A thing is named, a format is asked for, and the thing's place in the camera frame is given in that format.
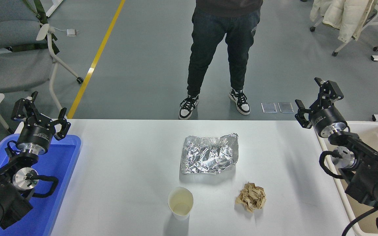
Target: white power adapter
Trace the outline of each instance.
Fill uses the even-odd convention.
[[[66,36],[69,36],[69,37],[76,36],[77,32],[78,31],[76,31],[75,29],[67,29],[66,30]]]

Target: black shirt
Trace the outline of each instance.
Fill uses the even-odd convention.
[[[196,0],[196,7],[211,15],[238,17],[259,9],[263,0]]]

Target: sneaker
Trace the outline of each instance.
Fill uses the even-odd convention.
[[[236,108],[242,115],[250,114],[250,106],[247,103],[247,97],[244,95],[243,90],[231,89],[228,96],[236,103]]]
[[[196,108],[199,102],[199,94],[196,96],[189,96],[180,103],[179,119],[187,120],[192,115],[193,109]]]

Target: person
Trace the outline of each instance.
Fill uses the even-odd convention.
[[[187,79],[187,97],[180,103],[179,119],[189,119],[199,102],[205,73],[217,45],[225,36],[230,67],[230,99],[237,110],[250,114],[247,97],[243,93],[249,48],[261,19],[263,0],[196,0],[192,16],[193,44]]]

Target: gray floor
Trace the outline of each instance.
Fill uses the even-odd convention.
[[[48,0],[42,0],[45,6]],[[96,55],[119,0],[65,0],[49,19],[59,29],[77,29],[76,37],[57,32],[58,54],[82,77]],[[303,100],[309,106],[318,94],[314,77],[339,84],[345,98],[336,103],[347,121],[370,121],[378,114],[378,26],[363,31],[337,57],[338,31],[321,25],[311,33],[313,2],[265,1],[250,50],[245,93],[251,114],[243,116],[228,98],[230,90],[225,43],[219,44],[202,87],[198,120],[294,120],[294,114],[262,112],[261,103]],[[195,0],[125,2],[111,36],[81,99],[74,118],[177,119],[186,96],[187,66],[192,44],[191,16]],[[55,92],[71,107],[80,85],[60,68]],[[48,83],[36,87],[40,112],[57,117]],[[33,90],[6,94],[0,112],[8,120],[14,102]],[[12,128],[16,122],[10,121]],[[6,136],[0,126],[0,141]]]

